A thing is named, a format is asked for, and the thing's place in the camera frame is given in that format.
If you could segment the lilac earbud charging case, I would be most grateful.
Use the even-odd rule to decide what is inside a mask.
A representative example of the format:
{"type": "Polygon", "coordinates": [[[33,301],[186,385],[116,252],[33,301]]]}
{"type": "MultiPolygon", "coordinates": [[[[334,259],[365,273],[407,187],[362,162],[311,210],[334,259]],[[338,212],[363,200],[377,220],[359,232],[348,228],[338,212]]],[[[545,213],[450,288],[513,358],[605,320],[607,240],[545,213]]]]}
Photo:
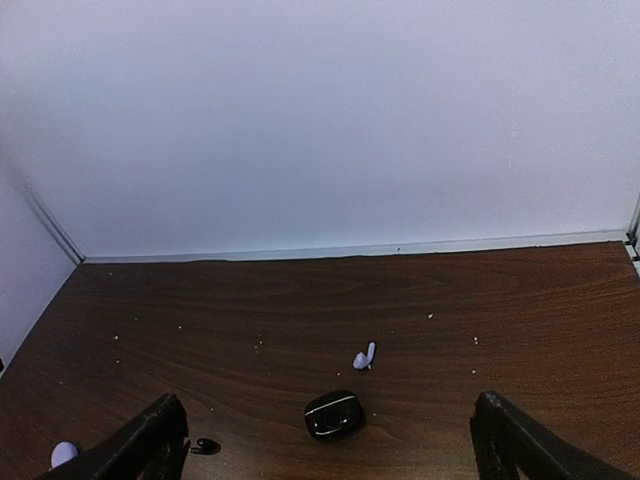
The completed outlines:
{"type": "Polygon", "coordinates": [[[59,442],[51,452],[50,468],[55,469],[79,455],[78,448],[71,442],[59,442]]]}

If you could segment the lilac wireless earbud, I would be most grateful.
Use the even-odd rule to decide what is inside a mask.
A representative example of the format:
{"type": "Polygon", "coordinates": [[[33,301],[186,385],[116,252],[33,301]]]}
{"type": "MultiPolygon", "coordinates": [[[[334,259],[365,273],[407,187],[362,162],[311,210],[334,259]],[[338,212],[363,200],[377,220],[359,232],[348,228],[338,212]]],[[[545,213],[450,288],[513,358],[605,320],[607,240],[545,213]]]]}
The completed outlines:
{"type": "Polygon", "coordinates": [[[370,370],[376,354],[376,343],[371,341],[365,352],[358,352],[352,362],[352,367],[357,371],[370,370]]]}

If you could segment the black earbud near case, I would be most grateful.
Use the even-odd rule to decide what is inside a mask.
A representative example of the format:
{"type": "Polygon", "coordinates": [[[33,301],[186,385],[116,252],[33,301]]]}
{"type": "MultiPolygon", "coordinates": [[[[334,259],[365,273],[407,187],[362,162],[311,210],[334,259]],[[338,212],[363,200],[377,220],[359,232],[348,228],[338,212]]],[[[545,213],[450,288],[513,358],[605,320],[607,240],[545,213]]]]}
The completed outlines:
{"type": "Polygon", "coordinates": [[[198,438],[194,444],[190,445],[190,453],[194,455],[215,455],[221,450],[221,445],[211,438],[198,438]]]}

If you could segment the black earbud charging case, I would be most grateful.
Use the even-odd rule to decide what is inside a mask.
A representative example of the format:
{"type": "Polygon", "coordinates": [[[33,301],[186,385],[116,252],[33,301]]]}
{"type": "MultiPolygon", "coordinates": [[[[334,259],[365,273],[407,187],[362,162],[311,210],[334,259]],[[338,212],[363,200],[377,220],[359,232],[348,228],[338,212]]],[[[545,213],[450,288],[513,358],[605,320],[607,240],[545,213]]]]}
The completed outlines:
{"type": "Polygon", "coordinates": [[[337,390],[309,402],[303,412],[307,431],[319,442],[334,442],[351,436],[366,424],[359,398],[349,390],[337,390]]]}

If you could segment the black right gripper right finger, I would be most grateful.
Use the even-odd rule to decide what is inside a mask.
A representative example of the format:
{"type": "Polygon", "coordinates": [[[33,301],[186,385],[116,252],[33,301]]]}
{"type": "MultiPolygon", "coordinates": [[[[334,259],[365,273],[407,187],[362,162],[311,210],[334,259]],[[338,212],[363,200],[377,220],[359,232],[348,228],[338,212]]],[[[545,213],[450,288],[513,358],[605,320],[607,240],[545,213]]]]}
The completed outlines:
{"type": "Polygon", "coordinates": [[[481,479],[630,479],[566,442],[495,391],[479,395],[470,432],[481,479]]]}

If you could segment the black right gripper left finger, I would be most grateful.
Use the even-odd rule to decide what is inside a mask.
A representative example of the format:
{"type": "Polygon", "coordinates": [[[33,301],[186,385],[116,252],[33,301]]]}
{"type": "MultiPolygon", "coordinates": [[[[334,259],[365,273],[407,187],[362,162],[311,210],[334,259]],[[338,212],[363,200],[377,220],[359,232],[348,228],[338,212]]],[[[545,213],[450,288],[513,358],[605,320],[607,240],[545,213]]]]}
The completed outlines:
{"type": "Polygon", "coordinates": [[[113,435],[47,472],[49,479],[179,479],[189,452],[186,411],[165,394],[113,435]]]}

